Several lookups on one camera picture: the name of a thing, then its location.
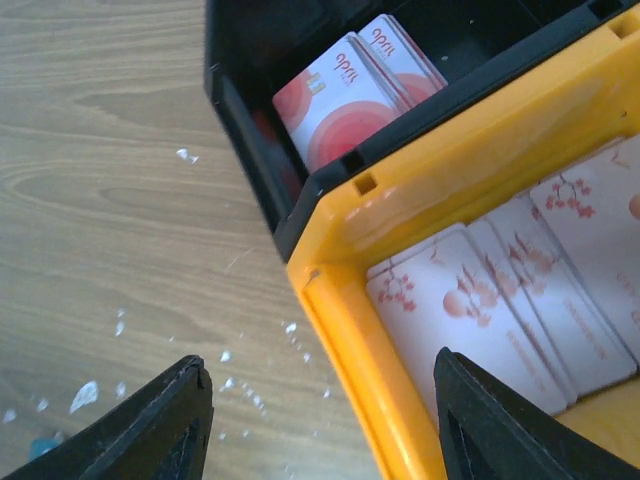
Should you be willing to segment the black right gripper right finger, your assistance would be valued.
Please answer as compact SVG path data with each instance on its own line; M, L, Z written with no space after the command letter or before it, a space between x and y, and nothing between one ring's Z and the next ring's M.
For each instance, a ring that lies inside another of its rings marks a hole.
M563 426L466 356L434 367L449 479L637 479L639 469Z

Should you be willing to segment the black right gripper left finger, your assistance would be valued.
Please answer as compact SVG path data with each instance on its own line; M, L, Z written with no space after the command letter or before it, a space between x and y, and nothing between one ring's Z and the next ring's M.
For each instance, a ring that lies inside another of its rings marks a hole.
M204 360L187 355L9 479L201 479L214 415Z

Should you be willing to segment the blue card holder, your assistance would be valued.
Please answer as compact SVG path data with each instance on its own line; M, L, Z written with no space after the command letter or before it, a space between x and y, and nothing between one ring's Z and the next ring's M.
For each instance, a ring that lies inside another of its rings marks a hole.
M56 432L52 435L40 436L34 439L29 447L28 461L31 462L49 451L54 450L62 445L65 440L66 436L62 432Z

